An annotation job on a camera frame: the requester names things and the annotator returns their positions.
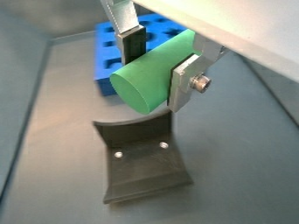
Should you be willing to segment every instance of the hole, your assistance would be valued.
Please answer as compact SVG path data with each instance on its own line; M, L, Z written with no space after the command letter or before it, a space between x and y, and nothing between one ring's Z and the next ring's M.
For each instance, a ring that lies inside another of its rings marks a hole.
M114 30L114 28L112 28L112 26L110 26L108 28L106 28L106 32L114 32L115 30Z
M103 46L114 46L116 44L115 41L107 41L103 43Z
M167 34L167 38L171 39L182 32L183 32L183 30L171 28L168 31L164 31L163 33Z
M159 17L155 22L158 23L164 23L168 19L163 18L163 17Z
M106 64L104 64L106 69L110 69L116 63L122 63L120 58L106 60Z
M152 41L154 39L155 39L155 34L151 33L151 32L148 32L148 33L146 34L146 41L150 42L150 41Z
M140 24L142 26L148 26L148 25L151 24L151 22L150 22L150 21L140 21L139 24Z

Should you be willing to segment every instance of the white panel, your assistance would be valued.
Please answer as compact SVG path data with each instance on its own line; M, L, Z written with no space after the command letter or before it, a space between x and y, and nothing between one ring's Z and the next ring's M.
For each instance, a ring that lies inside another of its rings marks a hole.
M299 82L296 0L134 0Z

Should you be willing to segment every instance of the metal bracket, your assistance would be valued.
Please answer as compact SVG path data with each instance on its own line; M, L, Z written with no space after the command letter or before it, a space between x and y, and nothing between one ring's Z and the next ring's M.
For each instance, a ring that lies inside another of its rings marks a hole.
M190 101L194 88L202 93L206 91L211 80L204 76L204 72L228 51L224 46L204 38L199 33L194 36L192 46L195 52L200 52L200 56L192 54L172 70L168 96L168 107L172 112L178 112Z
M122 63L127 64L146 53L146 28L139 25L136 9L130 0L100 0L116 32Z
M116 45L122 53L122 63L126 65L146 54L146 28L139 25L132 30L118 34Z
M192 183L175 141L172 121L167 109L130 122L94 122L107 144L106 204Z

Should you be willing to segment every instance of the green cylinder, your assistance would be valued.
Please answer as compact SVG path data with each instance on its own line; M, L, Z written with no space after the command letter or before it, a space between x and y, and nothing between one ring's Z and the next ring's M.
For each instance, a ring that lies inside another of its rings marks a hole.
M167 100L171 70L192 52L194 31L187 30L110 76L126 104L147 115Z

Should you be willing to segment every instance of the bolt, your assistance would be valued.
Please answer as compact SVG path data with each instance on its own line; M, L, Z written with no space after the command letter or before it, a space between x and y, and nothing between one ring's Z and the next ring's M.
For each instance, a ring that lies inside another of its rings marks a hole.
M167 149L167 148L168 148L168 143L160 142L160 147L162 147L163 149Z
M115 153L115 157L116 157L116 158L122 158L122 157L123 157L123 152L122 152L122 151L116 152L116 153Z
M202 74L198 74L191 80L191 87L195 88L202 94L206 92L211 85L211 79Z

